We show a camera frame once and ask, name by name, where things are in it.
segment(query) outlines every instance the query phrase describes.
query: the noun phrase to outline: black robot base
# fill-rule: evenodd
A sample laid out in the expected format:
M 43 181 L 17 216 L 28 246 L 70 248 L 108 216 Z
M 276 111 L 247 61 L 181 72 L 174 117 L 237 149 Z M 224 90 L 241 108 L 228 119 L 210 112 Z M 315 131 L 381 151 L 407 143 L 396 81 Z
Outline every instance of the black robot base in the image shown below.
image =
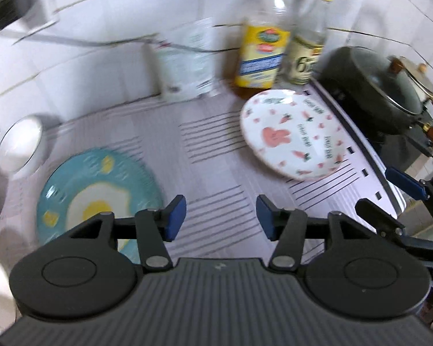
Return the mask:
M 133 218 L 92 217 L 15 265 L 23 317 L 0 345 L 433 345 L 415 316 L 430 291 L 433 242 L 405 237 L 366 199 L 357 212 L 378 234 L 341 212 L 309 218 L 264 195 L 256 208 L 278 241 L 267 266 L 182 258 L 174 267 L 164 242 L 186 216 L 182 195 Z M 301 265 L 306 238 L 324 239 L 326 250 Z M 137 240 L 141 265 L 117 252 L 118 239 Z

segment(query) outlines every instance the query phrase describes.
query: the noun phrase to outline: teal plate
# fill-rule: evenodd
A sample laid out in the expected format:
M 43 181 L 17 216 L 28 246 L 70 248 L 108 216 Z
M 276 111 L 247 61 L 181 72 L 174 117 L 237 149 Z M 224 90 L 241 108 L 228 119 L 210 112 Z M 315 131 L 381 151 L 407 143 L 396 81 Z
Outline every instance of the teal plate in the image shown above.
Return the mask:
M 65 161 L 43 187 L 37 205 L 39 241 L 48 243 L 99 212 L 123 218 L 162 207 L 162 193 L 144 164 L 116 151 L 91 149 Z M 135 240 L 119 240 L 119 251 L 139 264 Z

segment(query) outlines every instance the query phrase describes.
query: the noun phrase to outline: frying pan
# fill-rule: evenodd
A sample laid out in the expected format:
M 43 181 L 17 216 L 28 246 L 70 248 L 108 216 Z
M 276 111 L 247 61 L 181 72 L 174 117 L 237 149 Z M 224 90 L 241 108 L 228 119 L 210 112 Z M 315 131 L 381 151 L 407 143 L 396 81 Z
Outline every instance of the frying pan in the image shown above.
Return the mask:
M 394 63 L 371 49 L 347 47 L 343 78 L 351 97 L 377 131 L 404 134 L 414 125 L 433 141 L 433 127 L 421 121 L 423 103 L 404 64 Z

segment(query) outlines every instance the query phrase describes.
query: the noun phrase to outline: bottle label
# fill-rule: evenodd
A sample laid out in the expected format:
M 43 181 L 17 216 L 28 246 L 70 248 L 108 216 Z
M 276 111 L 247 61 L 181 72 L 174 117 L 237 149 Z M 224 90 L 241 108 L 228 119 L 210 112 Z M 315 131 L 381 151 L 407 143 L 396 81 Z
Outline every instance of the bottle label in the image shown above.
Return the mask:
M 308 82 L 313 72 L 313 67 L 324 46 L 317 45 L 307 41 L 299 36 L 292 39 L 289 51 L 289 80 L 296 84 L 305 84 Z
M 236 85 L 270 89 L 289 39 L 289 32 L 273 27 L 247 27 L 242 42 Z

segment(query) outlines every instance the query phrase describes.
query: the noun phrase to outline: electrical outlet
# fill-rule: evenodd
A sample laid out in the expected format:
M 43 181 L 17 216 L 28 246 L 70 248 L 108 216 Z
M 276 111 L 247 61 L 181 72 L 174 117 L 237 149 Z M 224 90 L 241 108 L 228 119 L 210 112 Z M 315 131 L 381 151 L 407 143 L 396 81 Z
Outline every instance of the electrical outlet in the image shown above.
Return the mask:
M 55 0 L 37 0 L 24 17 L 7 29 L 22 34 L 32 34 L 58 22 Z

